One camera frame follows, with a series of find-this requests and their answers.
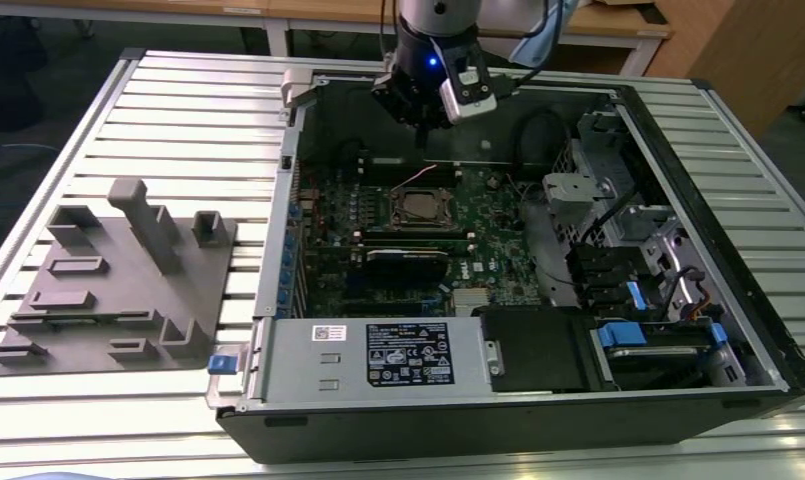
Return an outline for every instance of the sticker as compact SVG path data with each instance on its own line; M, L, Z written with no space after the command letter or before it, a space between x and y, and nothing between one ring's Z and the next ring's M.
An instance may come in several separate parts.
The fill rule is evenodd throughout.
M246 13L249 15L261 15L263 11L259 8L235 8L225 7L225 13Z
M669 32L657 32L654 30L640 30L637 32L637 36L640 36L640 37L668 37Z
M345 342L346 325L314 325L311 338L314 342Z
M374 387L455 383L446 323L367 324L366 365Z

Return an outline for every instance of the barcode sticker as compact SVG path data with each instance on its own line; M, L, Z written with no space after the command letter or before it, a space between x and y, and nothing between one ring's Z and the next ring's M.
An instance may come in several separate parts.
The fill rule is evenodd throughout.
M313 341L314 342L345 342L346 341L346 325L314 325L313 326Z
M245 13L247 15L262 15L263 11L259 8L235 8L225 7L225 13Z

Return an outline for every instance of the blue drive latch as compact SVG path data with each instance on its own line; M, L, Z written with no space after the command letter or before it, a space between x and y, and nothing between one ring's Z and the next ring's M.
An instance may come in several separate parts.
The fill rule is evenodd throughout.
M598 328L601 346L638 347L648 344L642 328L637 322L610 322Z

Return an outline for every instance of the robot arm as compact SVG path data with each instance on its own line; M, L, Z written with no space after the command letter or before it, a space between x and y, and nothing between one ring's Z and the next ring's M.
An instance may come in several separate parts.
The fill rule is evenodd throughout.
M553 40L577 2L545 2L549 11L542 23L531 38L521 43L513 59L527 59L522 63L529 65L529 59L541 58L543 67ZM418 130L422 142L429 130L449 128L494 110L498 99L514 87L507 92L494 89L477 40L481 5L481 0L399 1L398 47L373 95L397 121Z

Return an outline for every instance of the cpu socket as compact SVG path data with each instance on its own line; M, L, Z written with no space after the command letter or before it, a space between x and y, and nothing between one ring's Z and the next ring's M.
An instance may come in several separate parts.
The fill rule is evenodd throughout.
M390 223L394 229L453 228L450 201L446 190L399 188L390 193Z

